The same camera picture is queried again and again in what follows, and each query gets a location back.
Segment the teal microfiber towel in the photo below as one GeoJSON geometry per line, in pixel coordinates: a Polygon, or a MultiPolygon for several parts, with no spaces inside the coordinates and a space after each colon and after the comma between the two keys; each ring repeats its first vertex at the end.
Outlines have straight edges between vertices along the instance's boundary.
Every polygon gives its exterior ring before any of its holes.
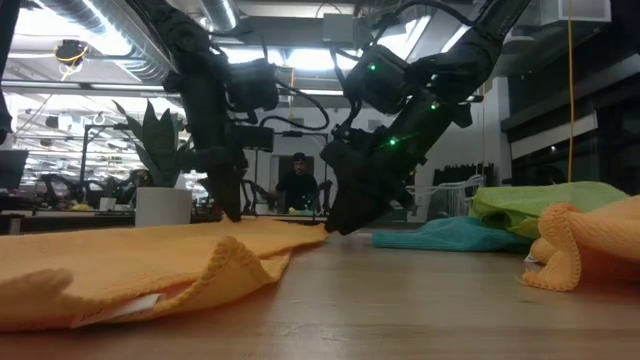
{"type": "Polygon", "coordinates": [[[527,253],[532,243],[532,239],[489,227],[472,217],[432,220],[408,232],[372,234],[372,244],[377,248],[406,250],[527,253]]]}

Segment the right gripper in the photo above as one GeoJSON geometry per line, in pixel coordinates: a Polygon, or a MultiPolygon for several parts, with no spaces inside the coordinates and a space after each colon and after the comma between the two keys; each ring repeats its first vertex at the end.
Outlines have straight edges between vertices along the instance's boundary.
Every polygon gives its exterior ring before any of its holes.
{"type": "Polygon", "coordinates": [[[325,230],[348,235],[391,211],[393,201],[413,206],[405,180],[426,163],[426,154],[449,126],[448,104],[412,99],[388,128],[336,134],[321,151],[334,172],[343,173],[336,175],[338,191],[325,230]],[[370,173],[353,173],[365,166],[370,173]]]}

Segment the black computer monitor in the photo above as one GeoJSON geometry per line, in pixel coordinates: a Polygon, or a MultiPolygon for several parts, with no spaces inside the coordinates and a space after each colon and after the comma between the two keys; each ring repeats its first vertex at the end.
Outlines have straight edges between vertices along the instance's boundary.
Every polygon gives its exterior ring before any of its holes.
{"type": "Polygon", "coordinates": [[[27,150],[0,150],[0,189],[19,187],[28,156],[27,150]]]}

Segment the potted snake plant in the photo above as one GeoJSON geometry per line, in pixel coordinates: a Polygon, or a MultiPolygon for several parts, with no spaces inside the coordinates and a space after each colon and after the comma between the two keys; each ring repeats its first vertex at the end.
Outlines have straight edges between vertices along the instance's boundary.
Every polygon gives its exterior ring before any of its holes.
{"type": "Polygon", "coordinates": [[[182,161],[191,149],[182,143],[178,122],[169,109],[160,117],[148,101],[141,120],[136,120],[118,102],[117,111],[125,118],[135,151],[151,178],[151,184],[138,186],[135,195],[135,225],[151,227],[187,225],[191,222],[192,191],[178,188],[182,161]]]}

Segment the clear plastic bin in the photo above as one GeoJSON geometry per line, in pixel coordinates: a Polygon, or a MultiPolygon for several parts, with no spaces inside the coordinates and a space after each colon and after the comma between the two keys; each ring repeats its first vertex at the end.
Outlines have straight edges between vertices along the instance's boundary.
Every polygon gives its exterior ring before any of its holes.
{"type": "Polygon", "coordinates": [[[436,186],[412,186],[414,206],[407,211],[409,223],[425,223],[435,219],[468,216],[471,200],[485,186],[483,175],[473,175],[465,181],[436,186]]]}

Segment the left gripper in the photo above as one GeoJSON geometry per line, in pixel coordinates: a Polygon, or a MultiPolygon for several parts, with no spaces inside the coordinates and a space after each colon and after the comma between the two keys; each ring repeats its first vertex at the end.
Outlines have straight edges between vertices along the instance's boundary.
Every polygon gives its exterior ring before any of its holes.
{"type": "Polygon", "coordinates": [[[272,152],[274,129],[241,125],[230,119],[201,123],[191,131],[193,148],[187,151],[188,168],[207,168],[205,189],[214,200],[217,213],[240,222],[240,182],[248,160],[245,150],[272,152]]]}

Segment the grey ceiling junction box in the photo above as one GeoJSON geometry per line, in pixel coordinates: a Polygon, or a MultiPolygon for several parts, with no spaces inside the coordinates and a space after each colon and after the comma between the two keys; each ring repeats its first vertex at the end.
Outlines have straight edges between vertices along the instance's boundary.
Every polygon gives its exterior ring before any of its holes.
{"type": "Polygon", "coordinates": [[[349,14],[325,13],[322,18],[322,41],[329,44],[348,44],[354,40],[354,20],[349,14]]]}

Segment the green microfiber towel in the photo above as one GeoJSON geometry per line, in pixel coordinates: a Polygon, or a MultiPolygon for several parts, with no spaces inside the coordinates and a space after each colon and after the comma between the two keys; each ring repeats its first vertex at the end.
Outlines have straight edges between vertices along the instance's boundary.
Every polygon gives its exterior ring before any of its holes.
{"type": "Polygon", "coordinates": [[[484,225],[516,235],[539,237],[538,218],[546,208],[570,204],[582,212],[628,198],[602,182],[571,182],[548,186],[483,187],[471,200],[469,215],[484,225]]]}

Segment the silver spiral air duct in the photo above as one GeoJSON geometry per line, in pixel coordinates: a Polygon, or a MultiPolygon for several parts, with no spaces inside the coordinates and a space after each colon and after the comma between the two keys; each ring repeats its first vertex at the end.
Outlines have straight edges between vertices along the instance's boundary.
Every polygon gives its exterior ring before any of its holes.
{"type": "Polygon", "coordinates": [[[142,83],[160,84],[173,69],[125,0],[37,0],[81,27],[87,42],[142,83]]]}

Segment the long ceiling light bar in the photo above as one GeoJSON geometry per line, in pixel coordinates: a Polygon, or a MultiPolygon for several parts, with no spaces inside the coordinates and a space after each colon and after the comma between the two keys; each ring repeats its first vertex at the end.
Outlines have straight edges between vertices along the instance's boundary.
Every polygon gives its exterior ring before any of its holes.
{"type": "MultiPolygon", "coordinates": [[[[321,90],[321,89],[301,89],[301,92],[310,96],[325,96],[325,97],[342,97],[343,92],[341,90],[321,90]]],[[[469,96],[466,103],[482,103],[484,97],[482,95],[473,94],[469,96]]]]}
{"type": "Polygon", "coordinates": [[[3,80],[4,90],[25,93],[54,93],[54,94],[82,94],[96,93],[101,96],[125,96],[131,94],[136,97],[177,97],[177,93],[167,93],[159,85],[116,84],[116,83],[88,83],[88,82],[60,82],[60,81],[27,81],[3,80]]]}

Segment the orange microfiber towel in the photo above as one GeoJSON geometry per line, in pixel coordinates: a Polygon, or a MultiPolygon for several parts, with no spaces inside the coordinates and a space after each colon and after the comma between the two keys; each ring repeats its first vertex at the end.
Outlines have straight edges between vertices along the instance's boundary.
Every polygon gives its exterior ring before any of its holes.
{"type": "Polygon", "coordinates": [[[589,212],[552,205],[538,230],[530,255],[542,267],[522,275],[525,285],[557,292],[585,281],[640,285],[640,195],[589,212]]]}
{"type": "Polygon", "coordinates": [[[320,225],[270,219],[0,237],[0,332],[145,321],[277,282],[320,225]]]}

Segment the person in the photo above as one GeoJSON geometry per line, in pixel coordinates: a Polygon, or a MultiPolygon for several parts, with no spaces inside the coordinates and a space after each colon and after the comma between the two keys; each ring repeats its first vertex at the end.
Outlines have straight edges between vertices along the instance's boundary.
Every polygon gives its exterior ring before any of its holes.
{"type": "Polygon", "coordinates": [[[309,210],[318,191],[318,183],[306,171],[306,155],[297,152],[292,156],[293,170],[286,173],[272,191],[274,195],[284,194],[285,209],[309,210]]]}

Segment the office desk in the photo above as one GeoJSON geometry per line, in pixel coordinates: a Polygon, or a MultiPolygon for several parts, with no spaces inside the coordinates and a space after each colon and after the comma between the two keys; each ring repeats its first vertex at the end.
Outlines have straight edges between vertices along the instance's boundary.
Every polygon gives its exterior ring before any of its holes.
{"type": "Polygon", "coordinates": [[[130,227],[133,212],[3,210],[0,236],[130,227]]]}

